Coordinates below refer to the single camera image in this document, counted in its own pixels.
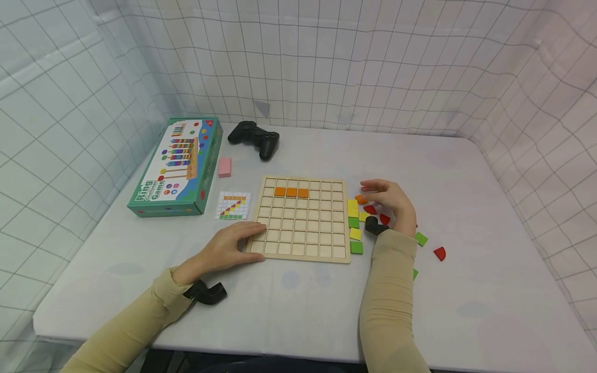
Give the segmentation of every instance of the pink eraser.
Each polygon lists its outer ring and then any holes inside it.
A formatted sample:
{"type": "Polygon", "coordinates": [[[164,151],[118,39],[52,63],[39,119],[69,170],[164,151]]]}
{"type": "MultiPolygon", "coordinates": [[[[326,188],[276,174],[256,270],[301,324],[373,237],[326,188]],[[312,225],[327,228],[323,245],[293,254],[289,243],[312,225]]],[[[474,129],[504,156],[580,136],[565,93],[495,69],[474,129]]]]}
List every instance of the pink eraser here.
{"type": "Polygon", "coordinates": [[[232,160],[229,157],[220,158],[220,168],[218,169],[218,176],[232,176],[232,160]]]}

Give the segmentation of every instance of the orange tile in hand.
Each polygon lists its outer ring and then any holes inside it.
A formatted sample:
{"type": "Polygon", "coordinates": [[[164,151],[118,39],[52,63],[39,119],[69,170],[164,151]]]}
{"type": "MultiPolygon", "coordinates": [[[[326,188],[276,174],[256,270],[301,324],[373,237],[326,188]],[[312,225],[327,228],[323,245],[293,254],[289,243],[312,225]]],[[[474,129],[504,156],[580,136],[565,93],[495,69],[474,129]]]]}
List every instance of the orange tile in hand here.
{"type": "Polygon", "coordinates": [[[309,189],[299,189],[298,197],[299,198],[309,198],[309,189]]]}
{"type": "Polygon", "coordinates": [[[356,196],[355,199],[357,200],[357,202],[359,202],[360,205],[364,205],[369,202],[367,198],[363,197],[362,195],[356,196]]]}

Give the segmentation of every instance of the hand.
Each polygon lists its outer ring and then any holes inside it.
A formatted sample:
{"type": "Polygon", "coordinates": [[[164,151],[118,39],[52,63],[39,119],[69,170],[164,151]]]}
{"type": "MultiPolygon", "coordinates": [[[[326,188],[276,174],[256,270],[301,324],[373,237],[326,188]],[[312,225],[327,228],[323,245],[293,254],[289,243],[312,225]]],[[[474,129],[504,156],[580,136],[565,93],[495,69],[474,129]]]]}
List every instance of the hand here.
{"type": "Polygon", "coordinates": [[[378,178],[362,181],[361,185],[361,190],[366,192],[365,197],[369,201],[389,207],[394,215],[405,209],[414,209],[407,195],[396,183],[378,178]]]}
{"type": "Polygon", "coordinates": [[[264,261],[262,254],[238,251],[236,244],[240,239],[262,232],[265,228],[261,223],[243,221],[219,230],[203,250],[172,272],[172,279],[181,285],[190,285],[207,273],[228,269],[237,264],[264,261]]]}
{"type": "Polygon", "coordinates": [[[361,190],[371,202],[378,202],[392,209],[396,221],[393,230],[414,237],[417,228],[417,214],[413,204],[400,186],[383,179],[365,180],[361,182],[361,190]]]}

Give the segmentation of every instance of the right hand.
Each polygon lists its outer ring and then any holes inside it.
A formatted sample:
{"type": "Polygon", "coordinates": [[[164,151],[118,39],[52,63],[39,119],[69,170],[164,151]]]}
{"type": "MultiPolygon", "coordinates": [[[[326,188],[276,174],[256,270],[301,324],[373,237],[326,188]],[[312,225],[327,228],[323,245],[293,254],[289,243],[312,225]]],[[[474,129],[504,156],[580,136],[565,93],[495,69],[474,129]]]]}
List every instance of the right hand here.
{"type": "Polygon", "coordinates": [[[417,228],[417,214],[413,204],[400,186],[383,179],[365,180],[361,182],[361,190],[371,202],[378,202],[392,209],[396,220],[393,230],[414,237],[417,228]]]}
{"type": "Polygon", "coordinates": [[[362,181],[361,185],[369,201],[389,207],[396,216],[407,209],[414,209],[406,193],[396,183],[378,178],[362,181]]]}

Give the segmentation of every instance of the pattern card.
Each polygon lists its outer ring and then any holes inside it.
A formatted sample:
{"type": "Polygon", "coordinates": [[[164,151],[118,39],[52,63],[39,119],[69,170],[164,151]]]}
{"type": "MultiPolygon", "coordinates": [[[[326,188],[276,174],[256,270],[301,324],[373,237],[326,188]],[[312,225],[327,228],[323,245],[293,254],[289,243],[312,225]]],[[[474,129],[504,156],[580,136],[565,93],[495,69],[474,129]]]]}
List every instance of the pattern card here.
{"type": "Polygon", "coordinates": [[[246,220],[249,216],[251,193],[220,192],[216,220],[246,220]]]}

